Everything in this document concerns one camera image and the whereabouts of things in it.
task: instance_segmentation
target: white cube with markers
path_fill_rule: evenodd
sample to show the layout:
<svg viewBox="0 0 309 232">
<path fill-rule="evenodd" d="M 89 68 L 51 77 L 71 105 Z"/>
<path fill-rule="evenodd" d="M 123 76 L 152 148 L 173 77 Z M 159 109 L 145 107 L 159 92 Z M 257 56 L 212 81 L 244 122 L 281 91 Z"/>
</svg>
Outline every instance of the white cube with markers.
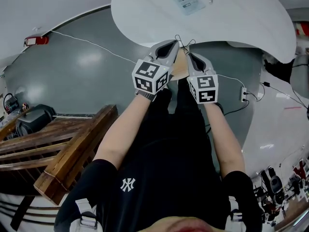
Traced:
<svg viewBox="0 0 309 232">
<path fill-rule="evenodd" d="M 189 76 L 187 81 L 198 104 L 217 102 L 219 88 L 217 75 Z"/>
<path fill-rule="evenodd" d="M 170 67 L 139 59 L 132 72 L 134 87 L 155 95 L 169 80 Z"/>
</svg>

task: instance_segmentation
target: black t-shirt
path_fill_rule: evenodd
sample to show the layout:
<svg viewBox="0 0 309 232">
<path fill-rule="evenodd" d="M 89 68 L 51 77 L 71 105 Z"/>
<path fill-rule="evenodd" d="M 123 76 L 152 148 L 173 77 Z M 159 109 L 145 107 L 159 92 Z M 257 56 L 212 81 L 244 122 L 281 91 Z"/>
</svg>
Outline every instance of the black t-shirt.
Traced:
<svg viewBox="0 0 309 232">
<path fill-rule="evenodd" d="M 197 217 L 225 229 L 229 197 L 236 198 L 247 231 L 261 231 L 260 208 L 251 179 L 216 173 L 211 150 L 190 140 L 165 139 L 141 149 L 119 171 L 106 160 L 89 164 L 58 212 L 55 231 L 69 231 L 80 218 L 75 201 L 97 204 L 104 232 L 137 232 L 171 216 Z"/>
</svg>

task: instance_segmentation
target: white table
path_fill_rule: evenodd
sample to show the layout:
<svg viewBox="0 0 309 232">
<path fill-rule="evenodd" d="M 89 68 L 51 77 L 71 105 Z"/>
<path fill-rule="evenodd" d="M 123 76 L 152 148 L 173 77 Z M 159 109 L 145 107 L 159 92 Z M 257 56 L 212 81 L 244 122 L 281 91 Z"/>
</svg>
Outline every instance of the white table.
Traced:
<svg viewBox="0 0 309 232">
<path fill-rule="evenodd" d="M 119 30 L 133 42 L 151 46 L 179 34 L 183 44 L 229 41 L 252 45 L 282 63 L 296 49 L 293 24 L 278 0 L 202 0 L 205 8 L 184 15 L 173 0 L 112 0 Z"/>
</svg>

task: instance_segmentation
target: chin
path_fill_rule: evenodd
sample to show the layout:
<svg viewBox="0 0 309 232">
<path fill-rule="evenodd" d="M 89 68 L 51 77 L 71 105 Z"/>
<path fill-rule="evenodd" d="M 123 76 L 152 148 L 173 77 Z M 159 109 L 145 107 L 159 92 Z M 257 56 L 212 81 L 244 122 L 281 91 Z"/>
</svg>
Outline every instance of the chin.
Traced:
<svg viewBox="0 0 309 232">
<path fill-rule="evenodd" d="M 217 232 L 208 223 L 196 217 L 165 217 L 140 232 Z"/>
</svg>

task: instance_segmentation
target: power strip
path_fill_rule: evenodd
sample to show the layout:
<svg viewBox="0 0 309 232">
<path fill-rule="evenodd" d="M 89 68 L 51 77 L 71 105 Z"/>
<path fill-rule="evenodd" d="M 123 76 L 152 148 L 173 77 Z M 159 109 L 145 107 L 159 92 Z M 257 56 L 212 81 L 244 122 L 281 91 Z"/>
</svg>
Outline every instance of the power strip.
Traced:
<svg viewBox="0 0 309 232">
<path fill-rule="evenodd" d="M 245 87 L 242 87 L 241 88 L 241 96 L 240 96 L 240 101 L 241 102 L 246 102 L 246 99 L 247 99 L 247 89 Z"/>
</svg>

